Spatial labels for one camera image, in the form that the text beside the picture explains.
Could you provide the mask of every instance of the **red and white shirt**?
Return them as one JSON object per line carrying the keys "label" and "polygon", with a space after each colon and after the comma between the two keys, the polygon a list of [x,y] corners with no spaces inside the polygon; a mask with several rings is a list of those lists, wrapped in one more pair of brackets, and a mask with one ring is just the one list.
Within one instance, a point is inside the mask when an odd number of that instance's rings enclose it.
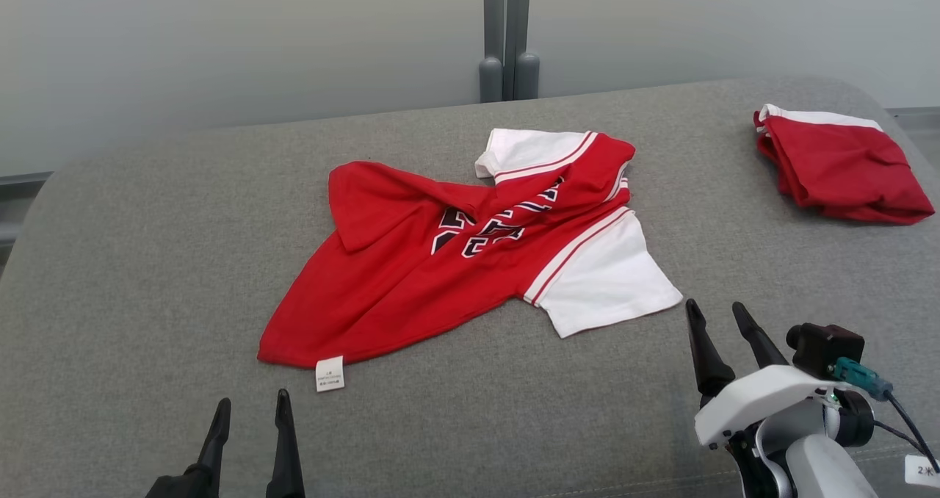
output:
{"label": "red and white shirt", "polygon": [[904,152],[875,120],[765,104],[754,124],[758,150],[779,169],[780,193],[799,206],[872,223],[915,224],[933,214]]}
{"label": "red and white shirt", "polygon": [[679,303],[624,206],[634,152],[606,134],[494,129],[476,163],[493,187],[371,162],[337,167],[336,231],[273,314],[259,360],[355,363],[511,297],[544,308],[561,337]]}

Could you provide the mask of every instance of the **clothing label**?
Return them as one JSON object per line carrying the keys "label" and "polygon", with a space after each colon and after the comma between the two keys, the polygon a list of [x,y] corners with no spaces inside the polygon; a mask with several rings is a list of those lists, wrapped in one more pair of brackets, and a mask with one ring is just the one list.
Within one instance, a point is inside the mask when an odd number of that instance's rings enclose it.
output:
{"label": "clothing label", "polygon": [[904,458],[904,481],[911,485],[940,488],[940,474],[933,470],[933,465],[923,455],[909,454]]}
{"label": "clothing label", "polygon": [[345,386],[342,355],[326,358],[317,363],[317,391],[339,390]]}

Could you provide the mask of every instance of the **red stripe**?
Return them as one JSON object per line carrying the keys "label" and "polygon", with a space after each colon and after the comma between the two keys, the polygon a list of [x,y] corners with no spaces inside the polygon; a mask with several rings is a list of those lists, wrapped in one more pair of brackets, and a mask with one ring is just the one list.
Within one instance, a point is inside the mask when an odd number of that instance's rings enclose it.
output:
{"label": "red stripe", "polygon": [[496,172],[496,176],[494,176],[494,178],[496,178],[496,177],[498,177],[498,176],[507,176],[507,174],[510,174],[510,173],[519,173],[519,171],[534,170],[534,169],[536,169],[537,167],[549,167],[549,166],[554,166],[554,164],[560,164],[560,163],[564,162],[565,160],[570,159],[570,158],[571,158],[572,156],[574,156],[574,154],[576,154],[578,151],[581,151],[581,149],[584,147],[585,143],[588,141],[588,139],[590,139],[591,134],[593,134],[593,133],[591,133],[590,131],[588,131],[588,133],[585,134],[584,140],[581,140],[581,144],[578,145],[577,149],[575,149],[573,152],[571,152],[570,154],[568,154],[568,156],[565,156],[564,159],[555,160],[554,162],[548,162],[548,163],[546,163],[546,164],[539,164],[538,166],[520,167],[520,169],[517,169],[517,170],[497,171],[497,172]]}
{"label": "red stripe", "polygon": [[547,280],[545,280],[545,283],[544,283],[543,285],[541,285],[541,288],[538,290],[538,292],[536,293],[535,297],[532,298],[532,305],[535,305],[536,301],[538,301],[538,297],[541,296],[541,293],[545,292],[545,287],[547,287],[548,284],[550,284],[550,283],[552,282],[552,280],[554,280],[554,275],[555,275],[555,274],[558,274],[558,270],[561,270],[561,267],[564,267],[565,264],[568,263],[568,260],[571,259],[571,257],[574,255],[574,253],[576,253],[576,252],[578,251],[578,249],[581,248],[581,245],[587,243],[588,241],[591,241],[591,238],[594,238],[594,236],[597,236],[597,234],[600,234],[602,231],[607,230],[607,228],[610,228],[611,225],[615,224],[618,220],[620,220],[621,217],[623,217],[623,216],[624,216],[625,214],[627,214],[627,212],[629,212],[629,211],[630,211],[630,210],[628,210],[627,208],[624,208],[624,213],[620,214],[620,216],[618,216],[617,219],[614,219],[614,220],[610,221],[610,223],[605,224],[603,228],[601,228],[601,229],[598,230],[598,231],[595,231],[595,233],[593,233],[593,234],[591,234],[590,236],[588,236],[587,239],[584,239],[583,241],[581,241],[580,243],[578,243],[578,246],[574,247],[574,250],[572,250],[572,251],[568,254],[568,257],[566,257],[564,261],[561,261],[560,266],[558,266],[558,268],[555,268],[554,273],[552,273],[551,276],[549,276],[549,277],[547,278]]}

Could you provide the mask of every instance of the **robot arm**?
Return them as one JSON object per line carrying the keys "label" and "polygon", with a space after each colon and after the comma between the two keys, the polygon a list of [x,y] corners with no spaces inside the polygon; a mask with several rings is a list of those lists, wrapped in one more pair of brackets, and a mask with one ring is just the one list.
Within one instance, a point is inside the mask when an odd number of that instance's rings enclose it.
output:
{"label": "robot arm", "polygon": [[[222,447],[228,440],[231,407],[228,398],[219,401],[198,460],[179,477],[157,478],[147,498],[218,498]],[[300,454],[297,451],[297,434],[293,425],[291,395],[284,389],[278,391],[275,425],[278,427],[278,450],[275,451],[275,471],[265,497],[303,498],[305,492]]]}
{"label": "robot arm", "polygon": [[[738,465],[745,498],[876,496],[844,448],[866,444],[881,425],[853,388],[893,399],[890,383],[858,363],[862,337],[835,325],[795,326],[787,335],[796,350],[790,365],[748,309],[735,303],[738,328],[761,367],[735,378],[708,337],[698,304],[688,300],[685,311],[702,394],[695,434],[712,450],[724,444]],[[926,444],[920,447],[929,453]]]}

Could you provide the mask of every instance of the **gray wall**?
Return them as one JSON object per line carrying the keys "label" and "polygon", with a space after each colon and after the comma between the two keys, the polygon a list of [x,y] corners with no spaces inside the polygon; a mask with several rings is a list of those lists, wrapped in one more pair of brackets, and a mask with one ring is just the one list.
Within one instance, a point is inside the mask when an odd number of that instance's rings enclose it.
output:
{"label": "gray wall", "polygon": [[476,103],[482,0],[0,0],[0,176],[142,134]]}
{"label": "gray wall", "polygon": [[530,0],[528,48],[543,97],[815,73],[940,106],[940,0]]}

